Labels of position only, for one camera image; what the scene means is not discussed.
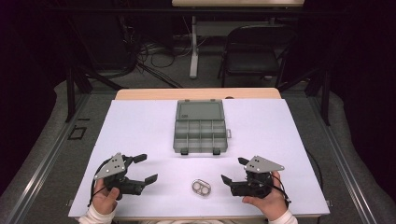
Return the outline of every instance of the white tabletop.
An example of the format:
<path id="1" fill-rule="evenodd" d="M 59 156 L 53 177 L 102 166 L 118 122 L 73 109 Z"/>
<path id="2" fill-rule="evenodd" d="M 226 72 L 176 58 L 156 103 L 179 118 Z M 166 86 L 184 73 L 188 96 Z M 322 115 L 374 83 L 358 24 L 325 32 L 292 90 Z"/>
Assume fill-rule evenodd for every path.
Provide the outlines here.
<path id="1" fill-rule="evenodd" d="M 123 195 L 116 219 L 261 217 L 257 208 L 234 197 L 220 177 L 244 181 L 246 173 L 237 158 L 250 160 L 255 155 L 285 167 L 280 174 L 295 216 L 329 214 L 286 102 L 232 99 L 223 100 L 223 106 L 227 129 L 232 132 L 227 152 L 181 156 L 173 149 L 176 100 L 113 101 L 69 216 L 86 213 L 96 169 L 117 152 L 148 154 L 146 161 L 131 164 L 127 176 L 143 181 L 158 174 L 158 180 L 146 186 L 140 196 Z M 208 196 L 192 191 L 195 179 L 211 185 Z"/>
<path id="2" fill-rule="evenodd" d="M 304 0 L 173 0 L 174 7 L 302 7 Z"/>

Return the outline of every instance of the plastic organizer box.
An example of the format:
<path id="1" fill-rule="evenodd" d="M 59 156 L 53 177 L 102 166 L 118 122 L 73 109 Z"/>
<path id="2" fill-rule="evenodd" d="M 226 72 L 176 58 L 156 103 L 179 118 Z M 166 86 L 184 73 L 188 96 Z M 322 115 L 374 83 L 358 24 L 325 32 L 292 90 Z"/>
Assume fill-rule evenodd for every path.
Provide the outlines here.
<path id="1" fill-rule="evenodd" d="M 213 153 L 227 150 L 227 130 L 221 100 L 177 101 L 174 149 L 176 153 Z"/>

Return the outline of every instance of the chair backrest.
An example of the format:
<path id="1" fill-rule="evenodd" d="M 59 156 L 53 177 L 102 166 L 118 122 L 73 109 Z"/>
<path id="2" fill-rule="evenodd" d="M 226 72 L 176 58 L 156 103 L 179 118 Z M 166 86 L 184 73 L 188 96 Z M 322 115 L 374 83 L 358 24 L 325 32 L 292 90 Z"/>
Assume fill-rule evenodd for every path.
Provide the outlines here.
<path id="1" fill-rule="evenodd" d="M 287 25 L 248 25 L 232 30 L 226 45 L 288 45 L 296 36 L 296 32 Z"/>

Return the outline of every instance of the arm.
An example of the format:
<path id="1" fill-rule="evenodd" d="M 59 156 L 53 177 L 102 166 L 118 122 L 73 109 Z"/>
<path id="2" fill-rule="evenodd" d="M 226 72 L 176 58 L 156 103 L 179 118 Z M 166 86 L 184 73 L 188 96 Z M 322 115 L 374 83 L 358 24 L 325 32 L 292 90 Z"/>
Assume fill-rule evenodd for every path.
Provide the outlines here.
<path id="1" fill-rule="evenodd" d="M 272 172 L 274 186 L 280 188 L 280 174 L 277 171 Z M 288 210 L 285 204 L 285 198 L 283 194 L 277 189 L 272 189 L 271 193 L 265 198 L 255 198 L 246 196 L 244 197 L 243 203 L 250 203 L 259 208 L 262 213 L 268 218 L 270 224 L 294 224 L 297 223 L 297 219 Z"/>
<path id="2" fill-rule="evenodd" d="M 88 209 L 88 212 L 84 216 L 80 217 L 78 222 L 83 224 L 110 224 L 116 214 L 116 199 L 120 194 L 120 190 L 113 188 L 111 191 L 108 191 L 103 179 L 99 179 L 96 182 L 94 192 L 92 204 Z"/>

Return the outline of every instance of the black chair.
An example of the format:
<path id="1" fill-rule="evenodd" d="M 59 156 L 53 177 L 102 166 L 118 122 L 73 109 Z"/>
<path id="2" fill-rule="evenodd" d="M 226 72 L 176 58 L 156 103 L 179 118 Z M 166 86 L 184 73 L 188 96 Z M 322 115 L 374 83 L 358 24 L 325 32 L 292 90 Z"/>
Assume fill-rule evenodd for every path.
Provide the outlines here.
<path id="1" fill-rule="evenodd" d="M 232 30 L 227 35 L 218 74 L 221 87 L 225 78 L 232 76 L 277 77 L 277 87 L 288 49 L 296 36 L 286 25 L 249 25 Z"/>

